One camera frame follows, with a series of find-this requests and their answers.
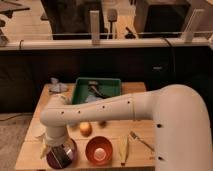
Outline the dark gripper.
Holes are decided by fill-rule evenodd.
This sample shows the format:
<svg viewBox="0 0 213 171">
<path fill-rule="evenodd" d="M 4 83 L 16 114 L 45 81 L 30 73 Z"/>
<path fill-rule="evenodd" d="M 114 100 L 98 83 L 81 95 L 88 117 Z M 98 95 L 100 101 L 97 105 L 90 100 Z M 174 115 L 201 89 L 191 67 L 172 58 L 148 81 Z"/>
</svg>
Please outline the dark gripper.
<svg viewBox="0 0 213 171">
<path fill-rule="evenodd" d="M 50 167 L 67 167 L 73 161 L 73 151 L 64 145 L 52 147 L 48 153 L 48 164 Z"/>
</svg>

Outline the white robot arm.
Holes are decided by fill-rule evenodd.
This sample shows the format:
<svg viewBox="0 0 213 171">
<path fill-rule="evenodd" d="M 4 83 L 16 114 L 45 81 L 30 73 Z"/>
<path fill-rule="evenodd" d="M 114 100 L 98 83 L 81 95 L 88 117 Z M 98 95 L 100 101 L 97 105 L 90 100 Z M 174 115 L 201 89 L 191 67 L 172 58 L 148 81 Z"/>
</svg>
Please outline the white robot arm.
<svg viewBox="0 0 213 171">
<path fill-rule="evenodd" d="M 52 147 L 68 139 L 68 124 L 130 119 L 154 122 L 155 171 L 213 171 L 207 107 L 188 86 L 169 85 L 79 105 L 67 105 L 56 95 L 40 114 L 45 141 Z"/>
</svg>

